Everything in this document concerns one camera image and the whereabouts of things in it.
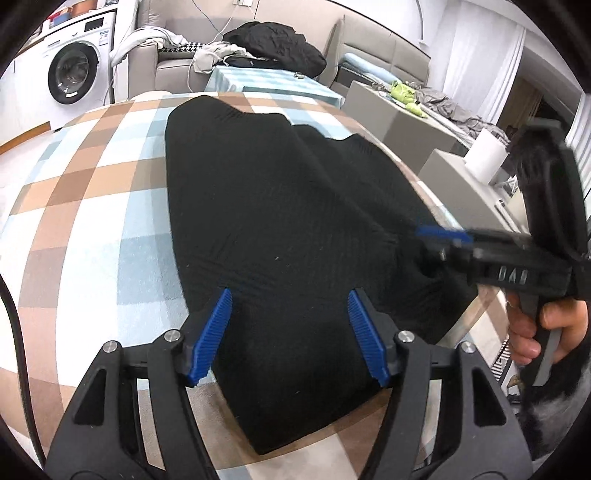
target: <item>blue container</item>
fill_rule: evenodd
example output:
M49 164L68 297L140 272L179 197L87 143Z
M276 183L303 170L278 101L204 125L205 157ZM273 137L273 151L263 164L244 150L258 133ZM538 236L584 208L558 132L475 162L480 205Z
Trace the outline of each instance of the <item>blue container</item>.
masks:
M67 22L72 18L72 12L66 12L65 14L58 15L53 19L52 25L57 27L60 23Z

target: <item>person's sleeve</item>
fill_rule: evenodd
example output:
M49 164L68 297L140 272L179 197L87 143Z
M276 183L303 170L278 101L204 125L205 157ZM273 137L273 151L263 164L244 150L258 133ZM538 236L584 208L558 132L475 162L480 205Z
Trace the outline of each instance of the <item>person's sleeve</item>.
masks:
M518 420L534 464L541 464L558 446L591 393L590 332L587 328L581 344L553 365L546 385L523 392Z

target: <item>plaid tablecloth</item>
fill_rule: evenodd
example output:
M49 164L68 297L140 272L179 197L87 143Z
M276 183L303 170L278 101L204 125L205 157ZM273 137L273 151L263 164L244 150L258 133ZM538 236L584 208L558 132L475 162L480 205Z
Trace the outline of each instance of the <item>plaid tablecloth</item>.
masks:
M345 98L308 77L297 78L294 72L270 69L215 67L205 87L206 92L267 92L300 95L341 108Z
M64 409L102 344L151 342L187 315L168 218L164 129L194 95L118 103L88 112L53 135L12 208L0 237L0 272L18 306L31 393L42 444L48 448ZM279 112L325 136L358 133L375 142L406 175L438 221L457 226L426 186L371 134L340 110L301 96L227 93L244 111ZM492 363L506 332L504 302L481 288L441 344L476 342ZM18 392L14 346L0 310L0 414L32 451ZM150 409L139 382L147 455L162 466ZM436 382L419 459L432 444ZM253 451L213 374L189 389L191 406L222 479L357 478L375 440L389 391L323 430L265 456Z

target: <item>sofa armrest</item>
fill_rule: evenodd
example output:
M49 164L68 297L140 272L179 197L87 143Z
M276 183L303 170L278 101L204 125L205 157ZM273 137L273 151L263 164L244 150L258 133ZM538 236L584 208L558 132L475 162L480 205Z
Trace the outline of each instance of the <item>sofa armrest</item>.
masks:
M156 90L156 65L158 47L155 44L139 45L129 54L128 98Z
M330 88L339 69L340 47L343 37L343 19L340 18L330 36L326 51L326 68L318 75L318 82Z

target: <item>human hand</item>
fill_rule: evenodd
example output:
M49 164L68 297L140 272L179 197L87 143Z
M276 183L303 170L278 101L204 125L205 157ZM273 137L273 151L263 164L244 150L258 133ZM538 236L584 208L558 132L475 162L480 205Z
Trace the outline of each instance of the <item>human hand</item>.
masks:
M507 292L509 317L509 349L511 358L520 365L528 365L541 352L541 345L534 340L535 321L519 308L519 295ZM547 303L540 314L543 328L563 328L562 337L554 353L554 363L560 362L574 350L587 334L589 314L587 304L581 300L562 299Z

